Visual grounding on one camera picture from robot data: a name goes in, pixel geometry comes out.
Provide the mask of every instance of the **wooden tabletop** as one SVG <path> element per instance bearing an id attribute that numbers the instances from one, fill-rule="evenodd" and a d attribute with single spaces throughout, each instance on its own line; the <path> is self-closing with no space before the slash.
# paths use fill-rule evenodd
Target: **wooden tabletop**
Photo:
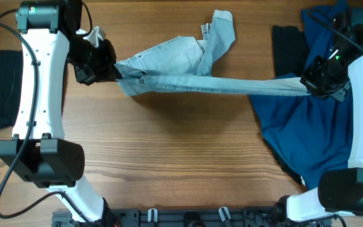
<path id="1" fill-rule="evenodd" d="M 0 13 L 18 0 L 0 0 Z M 300 10 L 312 1 L 87 1 L 93 24 L 104 29 L 118 60 L 178 35 L 201 39 L 200 25 L 215 9 L 234 16 L 237 41 L 215 63 L 213 75 L 274 77 L 272 25 L 302 28 Z M 331 1 L 317 4 L 331 4 Z M 363 6 L 363 2 L 353 2 Z M 5 22 L 15 26 L 11 16 Z M 86 13 L 83 28 L 88 29 Z M 20 50 L 0 28 L 0 50 Z M 78 84 L 69 68 L 62 121 L 66 139 L 83 146 L 84 174 L 111 208 L 163 209 L 271 206 L 283 195 L 304 192 L 276 164 L 262 141 L 260 124 L 243 95 L 199 93 L 126 97 L 115 83 Z M 10 139 L 12 128 L 0 130 Z M 0 160 L 0 182 L 8 167 Z M 12 213 L 46 191 L 15 174 L 1 199 Z M 53 211 L 65 210 L 49 198 L 0 226 L 50 226 Z M 363 226 L 350 218 L 348 226 Z"/>

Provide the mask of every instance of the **wooden table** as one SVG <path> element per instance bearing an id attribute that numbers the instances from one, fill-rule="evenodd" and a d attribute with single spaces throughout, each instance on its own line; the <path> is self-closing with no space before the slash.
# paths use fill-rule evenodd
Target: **wooden table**
<path id="1" fill-rule="evenodd" d="M 0 0 L 0 13 L 17 8 L 17 2 Z M 242 79 L 274 77 L 271 26 L 302 28 L 300 9 L 315 4 L 92 2 L 88 6 L 93 23 L 104 29 L 118 60 L 177 35 L 200 39 L 200 25 L 210 22 L 215 9 L 232 12 L 237 41 L 216 62 L 213 75 Z M 15 26 L 12 16 L 6 22 Z M 85 12 L 83 28 L 88 29 Z M 19 41 L 0 28 L 0 50 L 20 48 Z M 84 148 L 85 175 L 112 208 L 271 206 L 283 195 L 304 192 L 264 145 L 260 124 L 243 95 L 149 93 L 130 98 L 115 83 L 77 84 L 70 67 L 62 121 L 66 139 Z M 9 139 L 11 130 L 0 130 L 0 139 Z M 0 182 L 7 169 L 0 160 Z M 44 193 L 13 174 L 1 210 L 18 211 Z M 58 210 L 65 207 L 50 198 L 18 218 L 0 219 L 0 226 L 50 226 L 51 213 Z M 363 218 L 348 221 L 349 226 L 363 226 Z"/>

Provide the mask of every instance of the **cable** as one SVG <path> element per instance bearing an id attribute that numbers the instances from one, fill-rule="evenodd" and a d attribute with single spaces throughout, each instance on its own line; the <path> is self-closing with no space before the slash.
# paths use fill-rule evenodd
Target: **cable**
<path id="1" fill-rule="evenodd" d="M 0 19 L 3 18 L 4 16 L 10 14 L 10 13 L 15 13 L 17 10 L 18 9 L 11 9 L 11 10 L 8 10 L 8 11 L 2 13 L 0 15 Z M 32 65 L 33 65 L 33 70 L 34 70 L 33 97 L 32 97 L 32 107 L 30 109 L 30 115 L 29 115 L 29 121 L 28 121 L 28 130 L 26 132 L 25 139 L 23 140 L 23 143 L 22 143 L 22 145 L 21 145 L 21 147 L 19 149 L 18 154 L 15 156 L 15 159 L 13 160 L 11 166 L 9 167 L 8 171 L 5 174 L 5 177 L 3 178 L 3 181 L 0 184 L 0 200 L 1 200 L 1 195 L 2 195 L 2 192 L 3 192 L 4 188 L 5 188 L 5 185 L 8 182 L 8 179 L 11 176 L 14 168 L 16 167 L 19 160 L 21 159 L 21 157 L 22 157 L 22 155 L 23 155 L 23 153 L 25 151 L 26 145 L 29 142 L 30 134 L 32 133 L 33 123 L 34 123 L 34 120 L 35 120 L 35 110 L 36 110 L 37 93 L 38 93 L 38 69 L 37 69 L 38 61 L 37 61 L 37 58 L 36 58 L 36 55 L 35 55 L 33 49 L 30 47 L 29 43 L 18 32 L 16 32 L 11 27 L 9 27 L 8 25 L 5 25 L 4 23 L 1 23 L 1 22 L 0 22 L 0 26 L 7 29 L 8 31 L 10 31 L 25 46 L 25 48 L 27 49 L 27 51 L 30 54 L 30 57 L 32 58 Z M 61 195 L 82 219 L 84 219 L 88 224 L 92 225 L 90 223 L 90 221 L 85 217 L 85 215 L 83 215 L 83 213 L 74 205 L 74 203 L 70 200 L 70 198 L 66 195 L 65 192 L 51 192 L 51 193 L 48 193 L 45 196 L 38 199 L 36 202 L 30 204 L 28 207 L 24 208 L 23 210 L 21 210 L 19 212 L 13 213 L 13 214 L 2 214 L 0 212 L 0 218 L 9 219 L 9 218 L 17 217 L 17 216 L 29 211 L 31 208 L 35 207 L 37 204 L 41 203 L 42 201 L 44 201 L 45 199 L 47 199 L 51 195 L 57 195 L 57 194 Z"/>
<path id="2" fill-rule="evenodd" d="M 80 35 L 81 37 L 87 37 L 88 35 L 90 35 L 90 33 L 92 32 L 93 29 L 93 25 L 92 25 L 92 16 L 91 13 L 89 12 L 88 7 L 86 6 L 86 4 L 84 2 L 82 2 L 82 5 L 85 7 L 86 12 L 88 13 L 88 18 L 89 18 L 89 24 L 90 24 L 90 29 L 87 33 Z"/>
<path id="3" fill-rule="evenodd" d="M 329 220 L 329 219 L 334 219 L 334 220 L 339 219 L 340 222 L 341 222 L 341 225 L 343 227 L 347 227 L 347 224 L 345 224 L 345 221 L 344 221 L 343 217 L 341 217 L 338 214 L 333 214 L 333 215 L 327 216 L 325 218 L 318 218 L 318 219 L 310 219 L 310 220 L 307 220 L 307 221 L 301 221 L 301 222 L 295 223 L 295 224 L 293 224 L 293 225 L 291 225 L 289 227 L 304 226 L 304 225 L 307 225 L 307 224 L 310 224 L 310 223 L 319 222 L 319 221 L 326 221 L 326 220 Z"/>
<path id="4" fill-rule="evenodd" d="M 349 39 L 348 37 L 346 37 L 345 35 L 343 35 L 341 32 L 335 30 L 330 25 L 326 24 L 325 22 L 319 20 L 317 17 L 313 16 L 312 15 L 312 12 L 313 11 L 314 12 L 317 12 L 317 13 L 323 15 L 324 17 L 327 17 L 328 18 L 328 16 L 326 14 L 324 14 L 324 12 L 319 11 L 317 9 L 311 8 L 311 9 L 308 10 L 308 15 L 309 15 L 310 18 L 312 18 L 312 20 L 314 20 L 315 22 L 319 23 L 321 26 L 325 27 L 327 30 L 335 33 L 339 37 L 343 38 L 345 41 L 347 41 L 348 43 L 350 43 L 351 45 L 353 45 L 355 48 L 357 48 L 358 50 L 360 50 L 363 53 L 363 48 L 360 45 L 358 45 L 357 43 L 355 43 L 354 41 L 352 41 L 351 39 Z"/>

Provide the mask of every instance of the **light blue jeans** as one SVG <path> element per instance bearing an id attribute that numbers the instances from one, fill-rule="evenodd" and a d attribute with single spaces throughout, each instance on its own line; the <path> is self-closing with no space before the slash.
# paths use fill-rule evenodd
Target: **light blue jeans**
<path id="1" fill-rule="evenodd" d="M 145 92 L 182 92 L 242 95 L 309 95 L 300 78 L 265 81 L 213 78 L 213 63 L 235 41 L 233 17 L 228 11 L 215 10 L 212 23 L 201 26 L 203 40 L 176 37 L 120 61 L 116 67 L 123 76 L 118 81 L 128 95 Z"/>

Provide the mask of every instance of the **black cloth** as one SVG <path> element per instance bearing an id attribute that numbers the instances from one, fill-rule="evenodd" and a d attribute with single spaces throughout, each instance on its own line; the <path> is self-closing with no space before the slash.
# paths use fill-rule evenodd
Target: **black cloth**
<path id="1" fill-rule="evenodd" d="M 294 26 L 272 27 L 275 76 L 294 73 L 301 76 L 309 55 L 304 32 Z"/>
<path id="2" fill-rule="evenodd" d="M 0 129 L 14 126 L 18 116 L 23 56 L 22 51 L 0 51 Z"/>

